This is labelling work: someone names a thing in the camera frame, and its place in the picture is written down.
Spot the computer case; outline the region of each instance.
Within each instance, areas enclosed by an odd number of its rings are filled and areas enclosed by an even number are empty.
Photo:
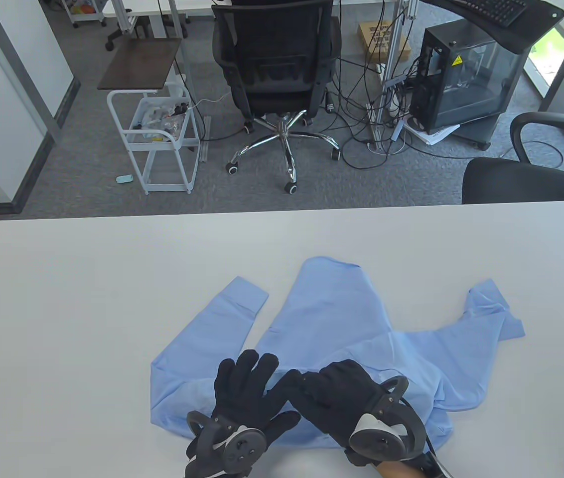
[[[496,117],[510,103],[528,52],[509,52],[465,19],[427,28],[414,81],[412,116],[428,133],[491,117],[496,124]],[[486,129],[492,136],[494,128]],[[472,139],[480,144],[489,141],[489,137]]]

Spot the shirt cuff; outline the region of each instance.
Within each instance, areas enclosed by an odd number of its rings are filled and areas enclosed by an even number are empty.
[[[250,310],[254,315],[260,311],[269,298],[268,293],[241,277],[234,278],[222,291],[222,295]]]

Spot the chair armrest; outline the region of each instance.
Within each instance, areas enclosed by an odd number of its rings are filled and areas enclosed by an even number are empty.
[[[564,114],[531,112],[523,113],[512,120],[510,124],[510,139],[521,162],[530,162],[526,150],[521,143],[521,130],[529,123],[545,124],[564,130]]]
[[[330,59],[334,60],[342,52],[342,30],[339,26],[339,18],[330,18]]]

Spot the cardboard box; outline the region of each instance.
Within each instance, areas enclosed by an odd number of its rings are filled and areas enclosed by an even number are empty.
[[[380,34],[377,34],[377,22],[363,22],[360,23],[359,34],[362,38],[362,46],[364,46],[364,52],[368,52],[370,55],[370,63],[384,63],[389,56],[389,46],[391,45],[391,30],[389,28],[391,22],[382,22],[380,25]],[[381,39],[379,46],[375,46],[378,39]],[[400,39],[400,52],[404,49],[400,57],[400,61],[408,60],[412,52],[410,45],[406,41],[406,37],[402,34]]]

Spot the chair backrest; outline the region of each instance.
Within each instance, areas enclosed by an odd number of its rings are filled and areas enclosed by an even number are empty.
[[[212,5],[222,56],[235,61],[246,91],[307,91],[330,55],[333,0],[236,0]]]

